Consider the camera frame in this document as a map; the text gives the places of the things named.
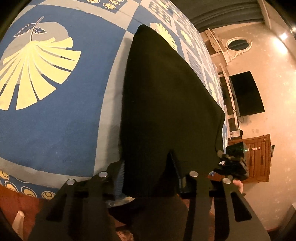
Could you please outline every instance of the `electronic device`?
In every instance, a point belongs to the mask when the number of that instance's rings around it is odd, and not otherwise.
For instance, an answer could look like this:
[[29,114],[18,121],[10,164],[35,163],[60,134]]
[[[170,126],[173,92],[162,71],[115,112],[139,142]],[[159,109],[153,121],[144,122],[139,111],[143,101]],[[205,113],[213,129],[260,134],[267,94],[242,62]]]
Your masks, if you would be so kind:
[[231,139],[233,139],[233,138],[238,139],[239,137],[240,138],[242,137],[242,134],[243,134],[242,130],[236,130],[236,131],[230,132],[230,137],[231,137]]
[[229,76],[238,116],[265,112],[263,102],[250,71]]

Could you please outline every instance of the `blue bedspread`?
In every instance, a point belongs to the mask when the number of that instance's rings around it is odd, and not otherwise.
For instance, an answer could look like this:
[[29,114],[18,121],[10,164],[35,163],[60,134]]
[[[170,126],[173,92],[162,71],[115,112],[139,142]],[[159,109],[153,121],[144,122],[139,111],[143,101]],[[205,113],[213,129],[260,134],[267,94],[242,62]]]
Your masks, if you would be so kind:
[[[0,184],[51,199],[67,179],[89,179],[119,160],[125,64],[141,24],[224,109],[202,38],[170,1],[33,0],[0,43]],[[227,146],[225,123],[223,139]]]

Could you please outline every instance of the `white wall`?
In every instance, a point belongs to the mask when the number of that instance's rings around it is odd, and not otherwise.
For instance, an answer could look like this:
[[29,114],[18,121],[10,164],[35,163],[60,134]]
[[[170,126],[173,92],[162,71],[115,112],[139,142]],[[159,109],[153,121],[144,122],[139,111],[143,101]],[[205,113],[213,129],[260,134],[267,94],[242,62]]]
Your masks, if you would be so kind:
[[265,25],[219,29],[221,39],[245,37],[252,48],[229,63],[230,75],[251,71],[265,112],[244,117],[243,138],[270,134],[275,144],[269,182],[245,184],[245,198],[266,229],[279,225],[296,201],[296,61]]
[[232,25],[228,25],[228,26],[224,26],[224,27],[215,28],[214,29],[214,32],[215,32],[215,35],[220,36],[224,32],[228,32],[228,31],[233,30],[233,29],[237,29],[237,28],[241,28],[241,27],[246,27],[246,26],[254,25],[254,24],[259,24],[259,23],[258,22],[253,22],[253,23],[232,24]]
[[286,45],[286,47],[289,49],[291,54],[296,59],[296,40],[291,33],[291,30],[285,23],[285,21],[282,19],[282,17],[278,14],[278,12],[266,1],[264,1],[267,14],[269,16],[269,21],[271,24],[271,30],[273,33],[277,36],[280,36],[281,34],[285,33],[288,37],[283,40],[283,43]]

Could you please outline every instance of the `silver rivet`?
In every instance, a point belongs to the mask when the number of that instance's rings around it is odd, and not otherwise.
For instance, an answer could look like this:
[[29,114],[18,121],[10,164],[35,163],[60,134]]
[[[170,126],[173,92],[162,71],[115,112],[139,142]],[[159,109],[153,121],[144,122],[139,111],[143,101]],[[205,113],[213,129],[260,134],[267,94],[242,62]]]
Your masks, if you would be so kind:
[[107,172],[100,172],[99,177],[107,177],[108,173]]
[[189,175],[190,175],[191,177],[198,177],[198,172],[196,172],[196,171],[191,171],[191,172],[189,172]]
[[73,185],[73,184],[75,183],[75,181],[76,181],[76,180],[73,179],[73,178],[68,179],[68,180],[67,180],[67,184],[68,184],[68,185]]
[[228,179],[228,178],[223,178],[222,181],[225,183],[225,184],[230,184],[231,181]]

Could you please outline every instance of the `wooden dresser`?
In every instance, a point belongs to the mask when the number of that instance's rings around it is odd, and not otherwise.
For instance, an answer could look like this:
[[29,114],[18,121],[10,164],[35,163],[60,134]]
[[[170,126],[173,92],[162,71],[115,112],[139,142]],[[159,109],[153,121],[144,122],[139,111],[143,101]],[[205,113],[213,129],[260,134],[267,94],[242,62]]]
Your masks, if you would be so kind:
[[[229,145],[242,141],[247,145],[246,164],[249,168],[249,178],[243,183],[268,182],[271,165],[270,134],[248,139],[230,140]],[[223,177],[215,174],[209,178],[220,181]]]

